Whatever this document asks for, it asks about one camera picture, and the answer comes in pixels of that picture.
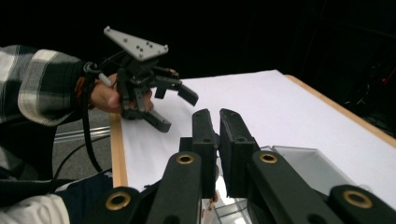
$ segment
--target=metal mounting plate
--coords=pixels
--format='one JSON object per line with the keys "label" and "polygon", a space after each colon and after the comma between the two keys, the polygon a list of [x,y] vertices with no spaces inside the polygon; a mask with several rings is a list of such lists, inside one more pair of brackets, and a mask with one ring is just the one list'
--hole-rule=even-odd
{"label": "metal mounting plate", "polygon": [[166,45],[160,45],[133,35],[127,35],[123,32],[113,30],[109,26],[105,28],[104,33],[139,62],[163,55],[169,50]]}

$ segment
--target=white paper sheet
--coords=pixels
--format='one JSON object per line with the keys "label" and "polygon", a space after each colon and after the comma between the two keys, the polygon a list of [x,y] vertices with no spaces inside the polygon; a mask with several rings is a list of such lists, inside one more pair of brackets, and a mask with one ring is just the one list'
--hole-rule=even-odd
{"label": "white paper sheet", "polygon": [[396,150],[278,71],[184,79],[199,95],[196,106],[167,91],[153,99],[155,110],[172,122],[160,133],[144,120],[121,119],[130,187],[143,190],[163,176],[180,137],[191,137],[191,115],[210,111],[219,133],[222,108],[239,113],[259,146],[320,150],[357,185],[396,208]]}

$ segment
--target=shirt sleeve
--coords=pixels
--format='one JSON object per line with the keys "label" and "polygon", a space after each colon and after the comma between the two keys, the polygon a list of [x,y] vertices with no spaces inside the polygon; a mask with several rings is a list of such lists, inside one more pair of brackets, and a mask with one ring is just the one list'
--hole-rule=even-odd
{"label": "shirt sleeve", "polygon": [[6,104],[9,111],[0,115],[0,121],[24,116],[56,126],[81,118],[75,87],[85,62],[56,50],[12,46],[0,51],[1,63],[8,67],[0,71],[0,94],[9,101],[3,103],[0,113]]}
{"label": "shirt sleeve", "polygon": [[68,224],[70,220],[62,198],[49,194],[31,197],[10,207],[0,208],[0,223]]}

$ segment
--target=human hand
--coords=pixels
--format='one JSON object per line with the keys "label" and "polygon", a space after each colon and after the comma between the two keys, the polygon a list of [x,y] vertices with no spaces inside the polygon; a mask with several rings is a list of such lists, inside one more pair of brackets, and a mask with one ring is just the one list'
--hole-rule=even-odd
{"label": "human hand", "polygon": [[[108,79],[110,79],[111,83],[114,83],[116,77],[117,74],[113,74],[109,76]],[[146,111],[150,111],[154,108],[154,104],[151,102],[151,96],[152,91],[148,91],[143,97]],[[108,113],[120,114],[122,111],[117,86],[114,85],[113,87],[108,87],[100,79],[95,81],[95,86],[91,93],[90,104]],[[130,107],[135,108],[135,102],[131,102]]]}

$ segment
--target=table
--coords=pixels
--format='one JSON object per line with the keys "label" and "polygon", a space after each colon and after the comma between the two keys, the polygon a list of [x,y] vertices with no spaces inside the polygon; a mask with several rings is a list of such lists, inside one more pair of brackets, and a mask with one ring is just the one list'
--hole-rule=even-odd
{"label": "table", "polygon": [[172,92],[154,101],[158,112],[173,123],[169,133],[158,133],[143,120],[110,115],[114,187],[141,190],[154,183],[148,175],[157,173],[154,179],[161,178],[166,156],[178,151],[177,139],[191,136],[191,125],[180,118],[208,108],[214,131],[219,133],[218,111],[225,107],[241,114],[260,147],[317,148],[355,183],[368,186],[396,208],[392,178],[396,175],[396,140],[298,78],[273,70],[185,79],[183,83],[200,96],[196,107]]}

